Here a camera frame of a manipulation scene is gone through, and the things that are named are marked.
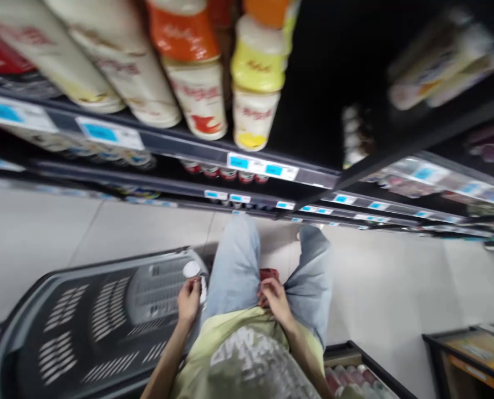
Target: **red can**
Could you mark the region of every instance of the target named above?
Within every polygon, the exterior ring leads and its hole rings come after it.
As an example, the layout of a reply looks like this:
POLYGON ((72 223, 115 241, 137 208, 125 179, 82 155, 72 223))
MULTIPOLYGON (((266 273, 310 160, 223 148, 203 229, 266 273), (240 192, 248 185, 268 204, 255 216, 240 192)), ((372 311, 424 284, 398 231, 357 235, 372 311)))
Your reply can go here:
POLYGON ((219 177, 219 168, 215 165, 206 165, 204 163, 200 164, 202 169, 202 173, 208 178, 216 178, 219 177))
POLYGON ((195 161, 190 161, 190 160, 179 160, 184 169, 192 174, 196 175, 197 173, 202 172, 201 166, 195 162, 195 161))
POLYGON ((269 176, 254 175, 254 179, 256 180, 256 183, 265 184, 265 183, 267 183, 267 180, 269 180, 269 176))
POLYGON ((220 168, 221 171, 221 177, 225 180, 235 180, 237 176, 237 170, 234 169, 228 169, 228 168, 220 168))
POLYGON ((254 173, 240 172, 239 175, 240 175, 240 182, 242 182, 243 184, 249 184, 254 180, 254 173))

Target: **t-shirt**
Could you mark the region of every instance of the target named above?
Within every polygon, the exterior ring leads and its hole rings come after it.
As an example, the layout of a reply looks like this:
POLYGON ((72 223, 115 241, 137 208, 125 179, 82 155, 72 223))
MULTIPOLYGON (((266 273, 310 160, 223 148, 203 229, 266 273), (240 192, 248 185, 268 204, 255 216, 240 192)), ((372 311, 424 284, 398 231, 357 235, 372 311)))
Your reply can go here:
MULTIPOLYGON (((306 327, 299 327, 324 372, 320 342, 306 327)), ((170 397, 320 398, 289 353, 279 323, 260 307, 206 320, 170 397)))

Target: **bottle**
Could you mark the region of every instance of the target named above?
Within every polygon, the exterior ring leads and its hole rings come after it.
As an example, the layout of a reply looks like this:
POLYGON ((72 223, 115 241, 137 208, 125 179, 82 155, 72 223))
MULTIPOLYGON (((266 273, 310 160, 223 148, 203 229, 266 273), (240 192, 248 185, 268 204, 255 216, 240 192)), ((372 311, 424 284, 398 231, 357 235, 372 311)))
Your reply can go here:
POLYGON ((60 90, 0 38, 0 86, 34 98, 54 98, 60 90))
POLYGON ((180 111, 130 0, 45 0, 116 88, 136 118, 172 127, 180 111))
POLYGON ((185 63, 219 58, 206 0, 147 0, 147 4, 152 41, 162 56, 185 63))
POLYGON ((204 140, 217 140, 228 128, 218 60, 182 64, 162 57, 191 132, 204 140))
POLYGON ((39 0, 0 0, 0 37, 81 107, 100 114, 125 107, 39 0))
POLYGON ((267 145, 284 84, 284 40, 278 29, 267 28, 245 15, 236 26, 232 57, 234 142, 246 151, 267 145))

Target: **white tile floor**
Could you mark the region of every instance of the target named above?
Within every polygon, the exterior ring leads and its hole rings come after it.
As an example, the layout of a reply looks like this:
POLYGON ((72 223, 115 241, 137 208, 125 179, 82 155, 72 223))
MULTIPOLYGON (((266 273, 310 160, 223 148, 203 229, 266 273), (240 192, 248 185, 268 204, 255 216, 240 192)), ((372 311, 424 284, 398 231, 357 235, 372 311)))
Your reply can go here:
MULTIPOLYGON (((41 275, 183 245, 215 248, 228 214, 0 190, 0 320, 41 275)), ((257 219, 261 266, 286 280, 298 226, 257 219)), ((494 254, 479 243, 326 226, 328 342, 354 340, 419 399, 434 398, 422 333, 494 321, 494 254)))

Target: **jeans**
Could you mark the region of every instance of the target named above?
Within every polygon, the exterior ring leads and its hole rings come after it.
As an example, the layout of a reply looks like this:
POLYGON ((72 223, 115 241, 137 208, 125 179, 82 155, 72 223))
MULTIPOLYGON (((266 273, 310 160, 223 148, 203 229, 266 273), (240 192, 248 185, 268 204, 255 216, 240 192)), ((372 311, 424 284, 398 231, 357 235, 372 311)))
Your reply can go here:
MULTIPOLYGON (((301 258, 284 287, 293 316, 319 339, 324 350, 332 300, 330 243, 320 229, 307 224, 300 228, 300 239, 301 258)), ((245 214, 233 216, 217 247, 202 323, 215 315, 257 306, 258 261, 254 220, 245 214)))

